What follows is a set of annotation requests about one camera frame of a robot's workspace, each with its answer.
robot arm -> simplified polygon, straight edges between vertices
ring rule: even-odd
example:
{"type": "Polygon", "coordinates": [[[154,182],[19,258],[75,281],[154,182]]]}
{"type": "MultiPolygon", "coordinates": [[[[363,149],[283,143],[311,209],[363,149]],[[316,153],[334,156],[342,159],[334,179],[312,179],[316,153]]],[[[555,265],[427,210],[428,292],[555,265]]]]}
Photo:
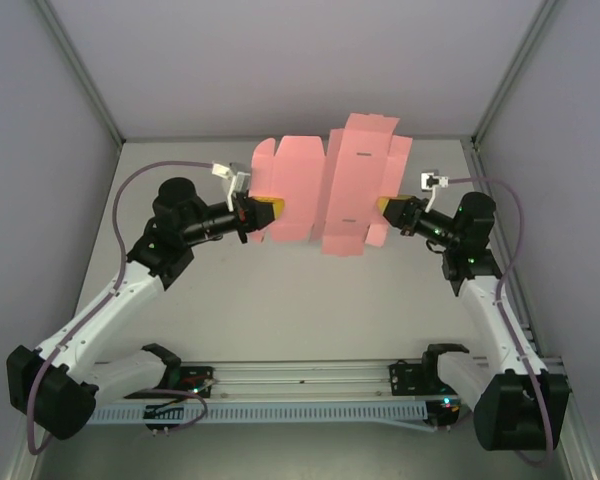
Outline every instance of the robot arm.
{"type": "MultiPolygon", "coordinates": [[[[423,185],[434,191],[437,179],[444,178],[425,176],[428,179],[423,185]]],[[[570,389],[564,375],[548,373],[520,328],[506,293],[501,302],[512,320],[510,326],[499,311],[496,286],[502,275],[487,249],[495,202],[479,192],[467,193],[453,217],[433,210],[431,204],[416,197],[378,202],[385,219],[402,235],[423,236],[429,250],[441,255],[445,279],[480,332],[489,372],[475,365],[462,345],[444,344],[430,345],[423,354],[425,375],[432,384],[451,387],[471,408],[476,435],[485,449],[540,450],[545,448],[545,432],[538,399],[523,364],[526,358],[541,386],[555,448],[570,389]],[[518,344],[523,355],[516,348],[518,344]]]]}
{"type": "Polygon", "coordinates": [[[156,344],[106,365],[95,362],[108,340],[177,280],[193,260],[192,247],[232,232],[246,243],[248,233],[266,227],[280,214],[282,200],[248,197],[247,171],[232,166],[220,173],[228,185],[227,203],[206,205],[185,178],[164,182],[153,202],[154,217],[127,254],[120,287],[113,291],[116,276],[74,319],[34,351],[19,346],[11,353],[7,375],[15,408],[26,414],[33,380],[45,360],[67,332],[108,295],[113,297],[61,345],[44,374],[35,402],[36,423],[56,438],[66,439],[86,424],[95,408],[139,390],[170,388],[177,382],[180,359],[156,344]]]}

grey floor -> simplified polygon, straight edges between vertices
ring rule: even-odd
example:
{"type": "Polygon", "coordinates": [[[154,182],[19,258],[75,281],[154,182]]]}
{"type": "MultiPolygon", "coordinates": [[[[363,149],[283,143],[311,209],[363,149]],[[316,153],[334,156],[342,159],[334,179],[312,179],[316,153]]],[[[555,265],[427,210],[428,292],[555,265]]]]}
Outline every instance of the grey floor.
{"type": "Polygon", "coordinates": [[[35,480],[562,480],[510,452],[485,452],[471,424],[424,433],[376,424],[200,425],[153,438],[141,426],[87,427],[53,442],[35,480]]]}

